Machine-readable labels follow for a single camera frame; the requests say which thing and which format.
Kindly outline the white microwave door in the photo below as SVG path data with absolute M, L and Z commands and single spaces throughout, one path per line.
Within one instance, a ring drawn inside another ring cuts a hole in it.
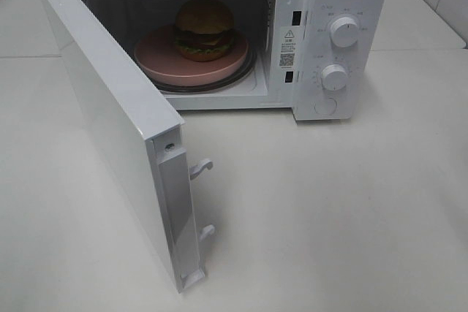
M 87 129 L 178 291 L 205 276 L 200 243 L 214 226 L 195 221 L 183 118 L 81 0 L 42 0 Z

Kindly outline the round white door button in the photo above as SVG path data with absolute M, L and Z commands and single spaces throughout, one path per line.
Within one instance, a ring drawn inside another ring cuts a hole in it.
M 318 115 L 333 115 L 336 112 L 337 102 L 333 98 L 325 97 L 314 105 L 314 110 Z

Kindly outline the pink round plate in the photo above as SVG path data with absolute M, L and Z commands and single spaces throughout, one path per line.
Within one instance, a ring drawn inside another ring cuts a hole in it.
M 134 50 L 140 68 L 154 81 L 195 87 L 223 80 L 246 63 L 250 46 L 236 30 L 213 45 L 190 47 L 176 37 L 176 28 L 162 26 L 145 35 Z

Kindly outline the burger with brown bun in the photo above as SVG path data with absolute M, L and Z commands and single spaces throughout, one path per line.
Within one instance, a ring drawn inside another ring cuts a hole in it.
M 173 24 L 174 45 L 191 61 L 214 61 L 235 44 L 234 17 L 220 0 L 188 0 Z

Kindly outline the glass microwave turntable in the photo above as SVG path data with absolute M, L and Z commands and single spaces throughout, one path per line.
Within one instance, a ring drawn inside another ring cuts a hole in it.
M 177 93 L 177 94 L 195 94 L 195 93 L 205 93 L 205 92 L 212 92 L 234 83 L 243 80 L 247 75 L 250 74 L 252 70 L 254 70 L 254 66 L 257 60 L 257 53 L 249 49 L 246 55 L 245 61 L 242 63 L 240 68 L 235 71 L 230 76 L 218 80 L 214 83 L 207 83 L 203 85 L 196 85 L 196 86 L 177 86 L 171 85 L 167 83 L 160 82 L 158 80 L 151 79 L 153 84 L 162 91 L 170 92 L 170 93 Z

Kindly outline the lower white control knob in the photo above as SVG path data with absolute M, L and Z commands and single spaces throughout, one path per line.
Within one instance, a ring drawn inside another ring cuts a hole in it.
M 321 71 L 321 82 L 325 90 L 338 91 L 346 86 L 348 74 L 346 69 L 339 64 L 331 64 Z

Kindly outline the white control knob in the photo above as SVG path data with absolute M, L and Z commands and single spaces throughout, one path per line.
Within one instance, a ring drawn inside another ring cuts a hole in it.
M 358 20 L 351 15 L 341 15 L 329 25 L 332 43 L 341 48 L 354 45 L 358 41 L 359 30 Z
M 348 74 L 346 69 L 339 64 L 331 64 L 321 71 L 321 82 L 325 90 L 338 91 L 346 86 Z

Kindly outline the white microwave oven body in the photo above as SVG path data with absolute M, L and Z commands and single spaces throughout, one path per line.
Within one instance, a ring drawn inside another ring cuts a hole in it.
M 153 28 L 172 24 L 187 0 L 81 1 L 140 68 L 136 42 Z M 157 88 L 179 115 L 183 110 L 265 108 L 289 108 L 298 121 L 352 115 L 384 0 L 221 1 L 233 11 L 236 27 L 257 53 L 254 70 L 212 92 L 177 94 Z M 341 15 L 353 16 L 360 25 L 358 41 L 350 47 L 337 47 L 330 38 L 329 25 Z M 331 64 L 342 65 L 348 74 L 346 86 L 338 91 L 322 86 L 321 71 Z M 314 110 L 325 97 L 337 102 L 333 115 Z

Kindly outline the upper white control knob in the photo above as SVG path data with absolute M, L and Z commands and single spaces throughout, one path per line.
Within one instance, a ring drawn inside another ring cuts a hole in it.
M 341 15 L 329 25 L 332 43 L 341 48 L 354 45 L 358 41 L 359 30 L 358 20 L 351 15 Z

